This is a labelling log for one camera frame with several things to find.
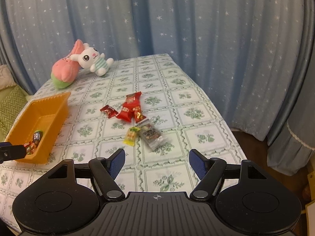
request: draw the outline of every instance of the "bunny ear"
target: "bunny ear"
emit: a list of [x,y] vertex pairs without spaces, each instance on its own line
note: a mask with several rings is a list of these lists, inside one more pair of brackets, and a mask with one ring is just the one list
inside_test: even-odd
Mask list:
[[90,47],[90,45],[88,43],[83,43],[83,46],[84,46],[85,50]]
[[71,61],[78,61],[78,59],[79,59],[79,54],[72,54],[70,56],[70,60]]

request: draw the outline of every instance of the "curtain lace trim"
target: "curtain lace trim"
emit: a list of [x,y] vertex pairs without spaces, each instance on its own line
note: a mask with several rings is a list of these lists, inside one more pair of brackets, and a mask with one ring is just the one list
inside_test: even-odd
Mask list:
[[306,148],[311,149],[312,151],[315,151],[315,148],[310,147],[308,144],[304,143],[300,138],[298,138],[298,136],[297,136],[296,134],[294,134],[294,133],[292,132],[292,130],[290,129],[290,126],[289,126],[289,122],[288,122],[288,121],[287,121],[287,128],[288,128],[290,134],[292,135],[292,137],[294,137],[297,142],[301,143],[301,144],[302,144],[303,146],[305,146]]

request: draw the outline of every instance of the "floral tablecloth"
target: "floral tablecloth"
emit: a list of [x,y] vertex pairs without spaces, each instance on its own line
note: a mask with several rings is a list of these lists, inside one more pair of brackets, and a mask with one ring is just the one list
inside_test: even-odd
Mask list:
[[[116,182],[125,194],[129,191],[189,194],[198,183],[187,158],[192,148],[228,163],[240,164],[245,159],[212,102],[168,54],[116,61],[103,77],[81,70],[75,82],[64,90],[57,91],[48,80],[32,99],[66,91],[71,91],[70,112],[47,163],[8,161],[0,165],[0,217],[17,231],[19,227],[12,215],[14,198],[63,159],[87,163],[124,148],[126,163]],[[107,119],[100,112],[107,104],[120,111],[125,96],[136,91],[142,91],[144,115],[169,139],[154,151],[140,138],[134,147],[123,144],[126,131],[134,122]],[[88,179],[78,179],[78,183],[91,188]],[[226,181],[224,187],[235,183],[237,180]]]

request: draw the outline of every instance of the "striped shirt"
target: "striped shirt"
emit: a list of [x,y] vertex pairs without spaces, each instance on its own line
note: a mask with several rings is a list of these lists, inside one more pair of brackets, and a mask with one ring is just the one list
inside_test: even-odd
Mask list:
[[106,60],[103,59],[102,57],[100,57],[94,64],[95,64],[95,71],[97,71],[100,68],[105,68],[107,71],[109,68]]

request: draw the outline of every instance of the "stuffed toy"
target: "stuffed toy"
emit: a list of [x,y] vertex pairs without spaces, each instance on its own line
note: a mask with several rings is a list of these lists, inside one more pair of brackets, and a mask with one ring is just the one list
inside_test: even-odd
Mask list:
[[81,67],[78,62],[72,61],[70,56],[72,54],[80,54],[83,51],[83,42],[77,40],[70,54],[53,65],[50,77],[56,89],[64,89],[73,83]]
[[112,58],[105,60],[105,54],[100,54],[97,49],[90,47],[88,43],[83,45],[84,51],[81,54],[71,55],[70,59],[79,62],[83,68],[90,68],[90,71],[95,72],[98,76],[106,74],[114,60]]

